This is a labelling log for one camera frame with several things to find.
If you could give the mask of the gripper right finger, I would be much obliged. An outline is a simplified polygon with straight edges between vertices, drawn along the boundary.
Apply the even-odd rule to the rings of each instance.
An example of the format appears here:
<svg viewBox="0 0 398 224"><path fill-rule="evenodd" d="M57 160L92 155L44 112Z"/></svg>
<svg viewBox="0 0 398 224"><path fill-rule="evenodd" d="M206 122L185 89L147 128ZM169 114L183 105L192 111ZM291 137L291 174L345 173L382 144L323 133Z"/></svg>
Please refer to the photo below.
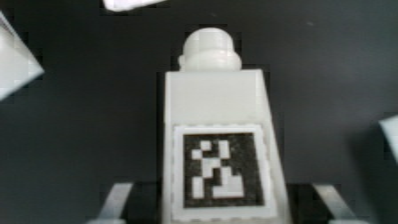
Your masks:
<svg viewBox="0 0 398 224"><path fill-rule="evenodd" d="M314 183L313 188L332 214L327 224L369 224L368 221L357 218L336 187L330 184Z"/></svg>

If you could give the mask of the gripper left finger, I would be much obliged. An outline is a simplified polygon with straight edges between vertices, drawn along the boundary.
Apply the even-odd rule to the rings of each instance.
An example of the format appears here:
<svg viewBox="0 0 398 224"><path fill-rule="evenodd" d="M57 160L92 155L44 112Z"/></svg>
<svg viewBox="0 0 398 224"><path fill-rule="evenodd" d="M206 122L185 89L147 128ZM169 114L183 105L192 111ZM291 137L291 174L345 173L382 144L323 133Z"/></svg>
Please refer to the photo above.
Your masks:
<svg viewBox="0 0 398 224"><path fill-rule="evenodd" d="M107 195L98 217L85 224L126 224L121 218L133 183L115 183Z"/></svg>

